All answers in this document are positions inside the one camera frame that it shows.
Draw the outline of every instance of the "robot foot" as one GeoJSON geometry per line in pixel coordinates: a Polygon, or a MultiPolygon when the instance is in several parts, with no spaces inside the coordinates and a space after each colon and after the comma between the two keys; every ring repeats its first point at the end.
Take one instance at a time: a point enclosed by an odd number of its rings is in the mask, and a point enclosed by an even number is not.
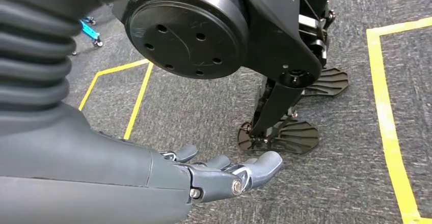
{"type": "Polygon", "coordinates": [[[272,128],[272,132],[263,138],[250,138],[251,124],[244,123],[238,131],[238,145],[243,151],[263,152],[276,151],[279,153],[306,154],[319,143],[318,129],[306,121],[298,121],[292,116],[281,119],[279,126],[272,128]]]}
{"type": "Polygon", "coordinates": [[[319,79],[305,89],[304,96],[335,97],[348,87],[348,74],[337,68],[324,68],[319,79]]]}

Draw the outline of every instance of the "humanoid robot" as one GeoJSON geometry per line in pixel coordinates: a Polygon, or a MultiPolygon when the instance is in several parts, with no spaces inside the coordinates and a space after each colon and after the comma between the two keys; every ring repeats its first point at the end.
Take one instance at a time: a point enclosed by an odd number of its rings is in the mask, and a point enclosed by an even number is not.
{"type": "MultiPolygon", "coordinates": [[[[239,135],[247,150],[283,141],[288,123],[274,125],[326,64],[327,0],[2,0],[0,223],[176,223],[193,203],[239,196],[279,171],[274,151],[188,163],[194,146],[156,152],[111,138],[62,102],[79,19],[112,2],[135,48],[163,69],[212,79],[245,66],[266,77],[239,135]]],[[[314,142],[288,145],[304,153],[314,142]]]]}

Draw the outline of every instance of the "ribbed bellows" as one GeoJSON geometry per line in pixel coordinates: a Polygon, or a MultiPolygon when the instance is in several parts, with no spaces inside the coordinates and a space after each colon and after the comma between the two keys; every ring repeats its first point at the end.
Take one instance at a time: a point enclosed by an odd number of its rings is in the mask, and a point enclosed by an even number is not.
{"type": "Polygon", "coordinates": [[[68,94],[67,56],[81,24],[11,0],[1,11],[0,110],[55,106],[68,94]]]}

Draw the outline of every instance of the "blue robot part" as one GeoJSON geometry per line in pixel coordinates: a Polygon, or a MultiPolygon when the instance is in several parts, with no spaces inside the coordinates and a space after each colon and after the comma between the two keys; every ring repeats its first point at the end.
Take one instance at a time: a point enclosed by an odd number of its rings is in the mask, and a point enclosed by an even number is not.
{"type": "Polygon", "coordinates": [[[93,42],[100,41],[99,39],[99,33],[95,32],[90,26],[88,26],[84,21],[80,20],[81,24],[83,25],[83,33],[86,34],[90,39],[92,39],[93,42]]]}
{"type": "Polygon", "coordinates": [[[90,26],[88,26],[86,23],[91,23],[92,25],[96,24],[96,21],[94,20],[93,17],[90,16],[86,16],[84,18],[82,18],[81,20],[81,25],[83,26],[83,28],[81,29],[81,31],[86,34],[86,36],[90,37],[90,39],[92,40],[92,43],[95,47],[102,47],[103,46],[103,42],[100,39],[100,34],[95,32],[90,26]]]}

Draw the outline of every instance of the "gray carpet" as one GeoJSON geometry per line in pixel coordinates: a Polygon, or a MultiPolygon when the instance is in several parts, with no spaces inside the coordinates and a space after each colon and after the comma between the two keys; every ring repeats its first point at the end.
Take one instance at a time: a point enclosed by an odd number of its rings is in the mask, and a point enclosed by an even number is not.
{"type": "MultiPolygon", "coordinates": [[[[227,201],[197,205],[184,223],[401,223],[387,171],[370,76],[366,29],[430,17],[432,0],[331,0],[328,66],[350,74],[337,98],[304,98],[301,120],[320,130],[306,156],[284,155],[267,186],[227,201]]],[[[103,7],[98,20],[104,47],[83,35],[66,102],[79,106],[97,71],[143,57],[123,26],[103,7]]],[[[384,62],[403,153],[422,217],[432,218],[432,27],[382,37],[384,62]]],[[[123,136],[147,66],[102,76],[84,114],[96,130],[123,136]]],[[[130,139],[158,150],[195,144],[197,160],[226,154],[247,159],[236,145],[239,126],[253,113],[261,76],[246,68],[216,80],[193,80],[153,68],[130,139]]]]}

